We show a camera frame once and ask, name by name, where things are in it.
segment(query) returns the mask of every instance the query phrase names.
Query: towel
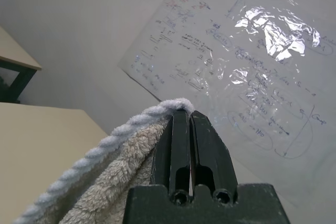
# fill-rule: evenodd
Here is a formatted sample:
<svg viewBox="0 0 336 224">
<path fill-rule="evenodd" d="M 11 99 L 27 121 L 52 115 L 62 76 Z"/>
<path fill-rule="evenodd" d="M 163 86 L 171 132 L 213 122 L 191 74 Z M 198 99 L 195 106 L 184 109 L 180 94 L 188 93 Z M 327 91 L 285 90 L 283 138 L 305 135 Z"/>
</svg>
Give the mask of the towel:
<svg viewBox="0 0 336 224">
<path fill-rule="evenodd" d="M 148 185 L 156 143 L 187 99 L 167 100 L 116 128 L 64 172 L 14 224 L 122 223 L 128 190 Z"/>
</svg>

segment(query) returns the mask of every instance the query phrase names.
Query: beige fleece towel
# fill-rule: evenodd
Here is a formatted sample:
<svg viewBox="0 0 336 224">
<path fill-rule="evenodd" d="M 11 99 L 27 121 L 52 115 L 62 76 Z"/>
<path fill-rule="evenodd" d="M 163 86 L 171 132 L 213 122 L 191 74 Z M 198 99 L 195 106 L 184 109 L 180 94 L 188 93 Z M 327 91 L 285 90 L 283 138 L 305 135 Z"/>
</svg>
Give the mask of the beige fleece towel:
<svg viewBox="0 0 336 224">
<path fill-rule="evenodd" d="M 168 120 L 151 124 L 132 137 L 49 207 L 37 224 L 122 223 L 130 187 L 148 185 L 156 143 Z"/>
</svg>

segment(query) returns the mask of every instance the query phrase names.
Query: handwritten diagram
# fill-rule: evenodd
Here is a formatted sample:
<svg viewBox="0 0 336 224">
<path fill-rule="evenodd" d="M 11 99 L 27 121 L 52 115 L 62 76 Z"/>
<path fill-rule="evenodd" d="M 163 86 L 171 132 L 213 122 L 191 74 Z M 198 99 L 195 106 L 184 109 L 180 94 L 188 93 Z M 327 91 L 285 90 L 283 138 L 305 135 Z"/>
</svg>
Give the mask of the handwritten diagram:
<svg viewBox="0 0 336 224">
<path fill-rule="evenodd" d="M 336 78 L 335 47 L 295 4 L 164 0 L 119 66 L 161 100 L 190 99 L 234 157 L 286 194 L 283 177 L 301 188 L 336 133 L 336 89 L 321 85 Z"/>
</svg>

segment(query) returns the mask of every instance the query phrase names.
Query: white wall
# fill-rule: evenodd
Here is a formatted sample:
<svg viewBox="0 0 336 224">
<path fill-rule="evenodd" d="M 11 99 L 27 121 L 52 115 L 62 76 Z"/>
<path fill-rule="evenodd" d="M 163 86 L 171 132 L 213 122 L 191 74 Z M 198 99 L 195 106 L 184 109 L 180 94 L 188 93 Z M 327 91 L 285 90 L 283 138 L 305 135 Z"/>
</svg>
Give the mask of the white wall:
<svg viewBox="0 0 336 224">
<path fill-rule="evenodd" d="M 22 103 L 84 109 L 106 132 L 158 101 L 117 64 L 163 0 L 0 0 L 0 25 L 43 67 Z"/>
</svg>

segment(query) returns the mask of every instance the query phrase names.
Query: black clamp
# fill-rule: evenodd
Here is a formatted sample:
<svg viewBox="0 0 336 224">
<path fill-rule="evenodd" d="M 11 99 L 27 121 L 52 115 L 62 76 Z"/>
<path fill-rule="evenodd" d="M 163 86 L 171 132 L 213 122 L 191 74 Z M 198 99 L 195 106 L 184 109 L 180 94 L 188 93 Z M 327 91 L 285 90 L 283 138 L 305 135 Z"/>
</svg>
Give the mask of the black clamp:
<svg viewBox="0 0 336 224">
<path fill-rule="evenodd" d="M 228 149 L 198 111 L 171 117 L 150 184 L 129 190 L 123 224 L 290 223 L 272 185 L 238 185 Z"/>
</svg>

